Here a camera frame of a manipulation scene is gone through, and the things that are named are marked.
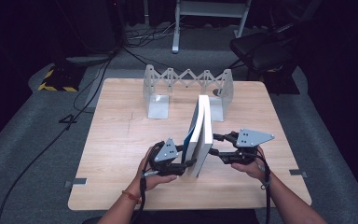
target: person's right hand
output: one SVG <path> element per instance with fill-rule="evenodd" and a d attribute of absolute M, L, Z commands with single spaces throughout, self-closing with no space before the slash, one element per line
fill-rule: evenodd
<path fill-rule="evenodd" d="M 258 154 L 259 156 L 263 156 L 264 157 L 264 153 L 263 153 L 263 149 L 261 147 L 258 147 L 258 150 L 260 151 L 260 154 Z M 264 167 L 264 162 L 262 162 L 260 159 L 256 159 L 255 161 L 253 161 L 252 163 L 248 164 L 248 165 L 243 165 L 243 164 L 239 164 L 239 163 L 232 163 L 231 167 L 241 171 L 241 172 L 245 172 L 248 176 L 256 178 L 258 180 L 260 180 L 261 182 L 264 182 L 264 172 L 258 167 L 258 165 Z"/>

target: red bracelet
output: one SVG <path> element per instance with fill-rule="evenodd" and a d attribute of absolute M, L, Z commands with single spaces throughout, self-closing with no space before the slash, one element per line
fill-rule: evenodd
<path fill-rule="evenodd" d="M 141 199 L 140 199 L 140 198 L 135 197 L 133 194 L 129 193 L 128 191 L 122 190 L 121 193 L 127 195 L 127 197 L 128 197 L 129 199 L 136 201 L 137 204 L 140 204 L 140 203 L 141 203 Z"/>

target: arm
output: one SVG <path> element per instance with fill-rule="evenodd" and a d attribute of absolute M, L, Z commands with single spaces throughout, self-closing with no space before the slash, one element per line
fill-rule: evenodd
<path fill-rule="evenodd" d="M 131 193 L 133 196 L 140 198 L 140 180 L 141 172 L 145 166 L 147 155 L 150 153 L 150 149 L 147 151 L 145 157 L 142 159 L 138 167 L 138 172 L 133 178 L 129 186 L 125 189 L 127 192 Z M 151 175 L 146 178 L 146 190 L 155 188 L 158 184 L 169 183 L 176 179 L 176 175 Z M 135 208 L 136 201 L 131 200 L 127 195 L 121 194 L 118 197 L 117 201 L 110 207 L 110 209 L 103 215 L 103 217 L 98 222 L 99 224 L 128 224 L 131 221 L 131 216 L 133 209 Z"/>
<path fill-rule="evenodd" d="M 263 162 L 259 159 L 256 162 L 263 165 Z M 258 168 L 256 162 L 252 162 L 249 165 L 233 163 L 231 167 L 245 172 L 250 177 L 256 178 L 263 183 L 264 173 Z M 272 172 L 270 178 L 269 188 L 271 190 L 271 198 L 284 223 L 327 223 L 312 207 L 287 188 Z"/>

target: book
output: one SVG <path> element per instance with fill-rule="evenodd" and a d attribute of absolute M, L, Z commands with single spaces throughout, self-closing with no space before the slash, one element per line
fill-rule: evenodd
<path fill-rule="evenodd" d="M 197 161 L 187 169 L 187 174 L 189 176 L 198 177 L 202 164 L 213 144 L 211 104 L 208 95 L 199 96 L 186 139 L 183 152 L 186 154 L 185 161 L 197 159 Z"/>

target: gray carpet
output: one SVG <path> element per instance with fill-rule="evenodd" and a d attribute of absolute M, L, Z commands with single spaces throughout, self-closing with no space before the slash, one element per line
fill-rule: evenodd
<path fill-rule="evenodd" d="M 197 74 L 209 69 L 217 73 L 235 60 L 227 46 L 232 37 L 225 29 L 186 30 L 178 54 L 171 54 L 171 36 L 129 50 L 178 70 L 191 68 Z M 148 63 L 158 70 L 166 69 L 158 63 Z M 81 90 L 96 77 L 99 67 L 87 70 Z M 58 120 L 78 112 L 73 104 L 79 92 L 37 90 L 49 68 L 47 65 L 32 76 L 29 85 L 33 95 L 0 133 L 0 205 L 16 177 L 65 127 Z M 107 72 L 120 69 L 139 71 L 144 70 L 145 65 L 121 51 Z M 233 71 L 234 78 L 242 76 L 243 69 Z M 299 168 L 309 176 L 305 182 L 312 206 L 329 223 L 358 223 L 357 182 L 307 95 L 306 78 L 300 69 L 293 76 L 299 95 L 272 94 L 270 97 Z M 76 106 L 81 108 L 90 94 L 93 91 L 89 89 L 82 92 Z M 67 207 L 70 191 L 62 187 L 66 180 L 75 177 L 91 120 L 91 113 L 82 114 L 22 177 L 7 200 L 1 223 L 81 223 L 103 214 L 103 211 L 71 211 Z M 265 209 L 256 209 L 260 222 L 264 222 L 265 212 Z M 282 223 L 276 209 L 272 209 L 271 223 Z"/>

